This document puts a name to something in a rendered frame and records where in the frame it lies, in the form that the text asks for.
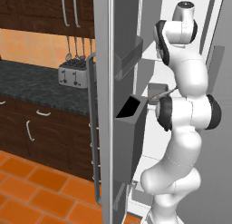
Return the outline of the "grey food container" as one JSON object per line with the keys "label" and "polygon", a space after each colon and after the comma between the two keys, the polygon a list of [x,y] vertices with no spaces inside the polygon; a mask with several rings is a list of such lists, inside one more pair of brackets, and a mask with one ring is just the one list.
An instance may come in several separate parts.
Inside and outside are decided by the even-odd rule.
{"label": "grey food container", "polygon": [[158,100],[153,99],[154,95],[164,93],[169,89],[169,86],[165,83],[149,83],[148,85],[148,97],[149,105],[156,105]]}

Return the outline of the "deep grey door bin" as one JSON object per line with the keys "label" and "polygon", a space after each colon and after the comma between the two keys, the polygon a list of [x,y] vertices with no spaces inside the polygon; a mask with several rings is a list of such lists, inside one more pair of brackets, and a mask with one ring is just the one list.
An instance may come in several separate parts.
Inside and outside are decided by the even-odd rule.
{"label": "deep grey door bin", "polygon": [[148,98],[131,95],[114,118],[113,178],[130,184],[142,154]]}

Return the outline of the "shallow grey door bin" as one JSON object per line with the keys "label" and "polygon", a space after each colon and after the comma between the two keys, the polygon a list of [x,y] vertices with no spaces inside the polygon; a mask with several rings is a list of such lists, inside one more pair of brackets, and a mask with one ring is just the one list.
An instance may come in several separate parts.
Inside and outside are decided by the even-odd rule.
{"label": "shallow grey door bin", "polygon": [[143,40],[135,35],[134,42],[131,44],[116,43],[114,57],[114,77],[121,81],[140,60],[142,55]]}

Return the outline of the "dark wood drawer stack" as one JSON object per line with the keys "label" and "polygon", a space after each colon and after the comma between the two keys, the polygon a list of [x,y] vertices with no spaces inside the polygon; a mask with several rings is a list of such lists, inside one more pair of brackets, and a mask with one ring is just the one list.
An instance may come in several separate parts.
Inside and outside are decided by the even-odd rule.
{"label": "dark wood drawer stack", "polygon": [[70,114],[74,147],[74,156],[72,159],[74,171],[78,177],[86,180],[92,180],[93,176],[92,140],[89,123],[89,117],[86,115]]}

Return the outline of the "silver toaster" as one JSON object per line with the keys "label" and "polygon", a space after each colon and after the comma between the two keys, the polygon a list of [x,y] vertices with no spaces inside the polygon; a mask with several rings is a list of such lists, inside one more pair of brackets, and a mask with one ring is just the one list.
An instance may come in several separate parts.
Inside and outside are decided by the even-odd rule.
{"label": "silver toaster", "polygon": [[58,83],[60,85],[87,88],[86,62],[72,59],[62,63],[58,68]]}

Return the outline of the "dark wood drawer front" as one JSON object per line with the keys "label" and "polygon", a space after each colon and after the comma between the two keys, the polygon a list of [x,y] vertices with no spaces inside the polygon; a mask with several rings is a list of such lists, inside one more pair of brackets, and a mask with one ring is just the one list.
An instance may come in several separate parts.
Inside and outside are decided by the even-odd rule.
{"label": "dark wood drawer front", "polygon": [[[25,101],[16,101],[16,105],[19,111],[25,113],[25,114],[31,114],[33,116],[42,117],[45,119],[55,120],[57,122],[61,122],[62,120],[66,120],[69,117],[68,112],[61,111],[55,108],[51,108],[48,106],[42,106],[39,104],[34,104],[30,102]],[[48,113],[50,112],[51,115],[48,117],[38,115],[36,113],[37,110],[40,110],[40,112]]]}

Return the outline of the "hanging metal skimmer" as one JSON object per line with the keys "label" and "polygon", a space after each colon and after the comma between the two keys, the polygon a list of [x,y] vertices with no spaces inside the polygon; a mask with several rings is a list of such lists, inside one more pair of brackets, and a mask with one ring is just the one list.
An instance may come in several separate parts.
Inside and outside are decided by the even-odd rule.
{"label": "hanging metal skimmer", "polygon": [[71,53],[71,46],[70,46],[70,37],[69,35],[66,35],[66,39],[67,39],[67,46],[68,46],[68,54],[65,56],[65,60],[69,61],[72,60],[73,56]]}

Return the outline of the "dark wood base cupboard door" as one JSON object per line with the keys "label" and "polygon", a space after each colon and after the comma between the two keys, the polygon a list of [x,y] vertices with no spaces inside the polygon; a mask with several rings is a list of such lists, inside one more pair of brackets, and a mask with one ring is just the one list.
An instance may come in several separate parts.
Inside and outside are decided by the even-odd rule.
{"label": "dark wood base cupboard door", "polygon": [[34,141],[29,141],[30,155],[35,161],[58,170],[72,168],[70,151],[66,138],[50,119],[31,114],[24,115],[25,124],[30,120],[30,132]]}

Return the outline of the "white fridge body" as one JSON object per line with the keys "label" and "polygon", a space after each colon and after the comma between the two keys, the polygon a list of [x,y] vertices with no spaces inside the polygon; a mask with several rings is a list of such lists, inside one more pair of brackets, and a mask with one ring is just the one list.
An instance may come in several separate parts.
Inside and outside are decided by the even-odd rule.
{"label": "white fridge body", "polygon": [[[175,4],[180,0],[143,0],[140,21],[140,36],[144,40],[143,55],[137,69],[136,94],[146,96],[149,83],[175,85],[172,71],[156,56],[153,40],[153,26],[160,19],[170,19]],[[199,51],[207,63],[210,47],[217,28],[223,0],[189,0],[195,4],[195,18],[198,22],[198,35],[188,48]]]}

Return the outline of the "small grey door bin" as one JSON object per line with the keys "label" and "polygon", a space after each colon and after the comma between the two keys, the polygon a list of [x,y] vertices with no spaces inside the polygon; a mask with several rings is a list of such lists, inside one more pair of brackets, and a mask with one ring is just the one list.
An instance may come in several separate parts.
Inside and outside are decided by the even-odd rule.
{"label": "small grey door bin", "polygon": [[123,192],[126,192],[126,196],[129,196],[129,193],[131,191],[131,188],[132,186],[135,184],[135,182],[133,181],[130,185],[128,184],[125,184],[125,183],[122,183],[120,188],[119,188],[119,191],[118,191],[118,194],[114,200],[114,203],[113,203],[113,209],[114,210],[117,210],[118,207],[119,207],[119,203],[120,203],[120,200],[121,200],[121,196],[122,196],[122,193]]}

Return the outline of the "grey side door bin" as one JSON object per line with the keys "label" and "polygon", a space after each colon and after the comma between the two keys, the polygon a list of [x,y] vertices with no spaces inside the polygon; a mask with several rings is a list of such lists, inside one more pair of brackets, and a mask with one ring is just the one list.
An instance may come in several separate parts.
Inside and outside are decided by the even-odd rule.
{"label": "grey side door bin", "polygon": [[208,67],[208,93],[213,92],[213,88],[216,83],[216,79],[218,77],[220,65],[223,60],[224,52],[225,52],[224,46],[221,45],[214,46],[212,58],[210,61],[210,65]]}

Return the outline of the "grey fridge side door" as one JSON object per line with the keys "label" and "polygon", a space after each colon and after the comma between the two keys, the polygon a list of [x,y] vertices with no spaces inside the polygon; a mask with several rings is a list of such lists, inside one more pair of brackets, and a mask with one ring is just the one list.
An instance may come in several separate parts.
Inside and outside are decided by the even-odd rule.
{"label": "grey fridge side door", "polygon": [[232,0],[223,0],[208,56],[215,45],[225,47],[211,93],[222,109],[219,126],[203,131],[203,145],[196,168],[202,182],[178,207],[185,224],[232,224]]}

